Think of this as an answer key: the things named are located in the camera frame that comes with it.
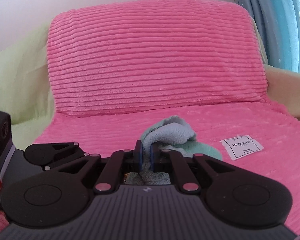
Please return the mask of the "pink corduroy back cushion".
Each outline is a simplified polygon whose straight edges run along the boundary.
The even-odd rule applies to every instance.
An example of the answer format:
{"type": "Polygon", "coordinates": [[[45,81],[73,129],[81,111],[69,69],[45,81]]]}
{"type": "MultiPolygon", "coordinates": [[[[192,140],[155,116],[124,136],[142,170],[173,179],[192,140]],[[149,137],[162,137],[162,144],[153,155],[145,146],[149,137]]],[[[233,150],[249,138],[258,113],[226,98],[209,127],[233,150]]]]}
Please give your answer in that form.
{"type": "Polygon", "coordinates": [[[57,15],[47,37],[56,111],[126,114],[262,102],[267,79],[249,13],[230,2],[141,0],[57,15]]]}

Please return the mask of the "blue grey curtain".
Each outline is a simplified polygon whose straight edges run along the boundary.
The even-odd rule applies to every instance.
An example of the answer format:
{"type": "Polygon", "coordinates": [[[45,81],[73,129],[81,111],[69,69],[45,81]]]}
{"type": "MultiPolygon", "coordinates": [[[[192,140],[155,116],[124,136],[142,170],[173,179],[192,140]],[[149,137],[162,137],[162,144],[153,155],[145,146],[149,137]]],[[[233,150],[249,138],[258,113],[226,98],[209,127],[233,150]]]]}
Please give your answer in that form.
{"type": "Polygon", "coordinates": [[[300,73],[300,0],[235,0],[254,19],[268,63],[300,73]]]}

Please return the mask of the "pink corduroy seat cover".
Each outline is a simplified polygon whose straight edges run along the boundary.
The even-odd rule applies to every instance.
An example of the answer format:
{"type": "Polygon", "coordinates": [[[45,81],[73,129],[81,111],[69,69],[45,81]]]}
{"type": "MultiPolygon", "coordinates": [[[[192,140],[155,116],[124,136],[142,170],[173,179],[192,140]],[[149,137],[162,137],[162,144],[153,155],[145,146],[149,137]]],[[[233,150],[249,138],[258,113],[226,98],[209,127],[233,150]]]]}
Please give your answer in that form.
{"type": "Polygon", "coordinates": [[[283,225],[244,229],[212,215],[200,198],[168,185],[128,185],[96,195],[81,215],[64,224],[33,229],[8,222],[0,239],[300,239],[300,121],[275,103],[244,102],[157,109],[122,115],[72,118],[57,113],[34,144],[78,142],[102,158],[134,149],[152,125],[177,115],[197,141],[219,150],[223,162],[283,184],[292,208],[283,225]],[[221,140],[249,135],[264,149],[231,160],[221,140]]]}

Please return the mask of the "grey green microfibre cloth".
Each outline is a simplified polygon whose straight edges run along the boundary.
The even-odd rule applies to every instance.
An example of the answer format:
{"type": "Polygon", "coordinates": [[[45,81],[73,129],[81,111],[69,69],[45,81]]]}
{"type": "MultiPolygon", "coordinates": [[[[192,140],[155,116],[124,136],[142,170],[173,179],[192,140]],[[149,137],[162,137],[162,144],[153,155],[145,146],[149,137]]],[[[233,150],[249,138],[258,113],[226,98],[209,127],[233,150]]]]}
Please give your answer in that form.
{"type": "Polygon", "coordinates": [[[219,150],[201,143],[196,139],[196,133],[184,119],[177,115],[170,116],[149,127],[141,136],[142,142],[142,170],[127,174],[128,185],[168,185],[168,173],[155,173],[151,170],[151,146],[158,143],[159,149],[176,150],[185,157],[192,157],[195,153],[202,153],[222,160],[219,150]]]}

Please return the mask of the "white fabric label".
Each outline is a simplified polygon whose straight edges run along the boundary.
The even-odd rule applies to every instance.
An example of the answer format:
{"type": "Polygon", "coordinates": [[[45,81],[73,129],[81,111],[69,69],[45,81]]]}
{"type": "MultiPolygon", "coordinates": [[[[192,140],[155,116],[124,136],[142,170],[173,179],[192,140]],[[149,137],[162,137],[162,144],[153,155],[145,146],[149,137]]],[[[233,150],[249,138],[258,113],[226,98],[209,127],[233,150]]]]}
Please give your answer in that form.
{"type": "Polygon", "coordinates": [[[247,155],[262,151],[264,147],[249,135],[221,140],[220,143],[225,148],[231,160],[241,159],[247,155]]]}

